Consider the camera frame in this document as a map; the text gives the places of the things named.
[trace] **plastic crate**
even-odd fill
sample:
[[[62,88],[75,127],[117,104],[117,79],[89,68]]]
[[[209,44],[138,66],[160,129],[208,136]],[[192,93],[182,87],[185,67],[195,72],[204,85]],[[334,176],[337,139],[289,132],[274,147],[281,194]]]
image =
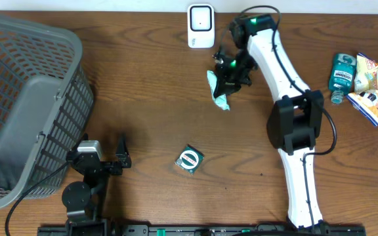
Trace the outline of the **plastic crate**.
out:
[[[65,29],[0,16],[0,208],[65,163],[93,107],[82,45]],[[65,170],[28,198],[54,193]]]

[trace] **snack bag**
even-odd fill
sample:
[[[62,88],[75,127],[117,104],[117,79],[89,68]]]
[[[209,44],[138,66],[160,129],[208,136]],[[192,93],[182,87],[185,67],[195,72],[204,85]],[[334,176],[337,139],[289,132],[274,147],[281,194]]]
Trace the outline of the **snack bag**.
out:
[[[346,98],[374,126],[378,126],[378,90],[369,90],[361,93],[351,92]]]
[[[378,90],[378,63],[362,53],[357,55],[357,73],[354,86],[355,93]]]

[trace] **wood grain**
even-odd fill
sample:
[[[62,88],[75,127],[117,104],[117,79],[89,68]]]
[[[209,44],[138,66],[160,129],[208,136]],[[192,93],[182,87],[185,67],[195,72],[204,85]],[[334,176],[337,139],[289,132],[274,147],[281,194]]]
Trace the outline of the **wood grain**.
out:
[[[135,12],[0,12],[67,28],[83,42],[82,64],[96,88],[87,132],[113,158],[127,135],[132,169],[111,178],[104,215],[151,224],[256,224],[284,221],[284,168],[265,124],[272,100],[262,74],[231,95],[230,112],[211,101],[206,70],[216,49],[187,46],[186,15]],[[217,35],[234,14],[217,14]],[[332,106],[327,82],[336,52],[364,52],[378,61],[378,16],[284,14],[280,33],[301,77],[320,89],[339,133],[336,150],[316,158],[318,202],[330,223],[364,224],[378,235],[378,127],[348,102]],[[322,123],[318,150],[331,143]],[[205,160],[191,176],[174,165],[186,144]],[[70,170],[61,189],[81,176]],[[63,224],[58,191],[16,209],[13,235]],[[0,235],[9,207],[0,210]]]

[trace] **white background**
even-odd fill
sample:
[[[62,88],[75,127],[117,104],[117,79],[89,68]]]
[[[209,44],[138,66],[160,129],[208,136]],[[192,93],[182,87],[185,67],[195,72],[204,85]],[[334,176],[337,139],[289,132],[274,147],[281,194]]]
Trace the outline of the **white background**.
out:
[[[186,12],[191,3],[210,3],[216,12],[272,5],[282,12],[378,14],[378,0],[0,0],[0,10]]]

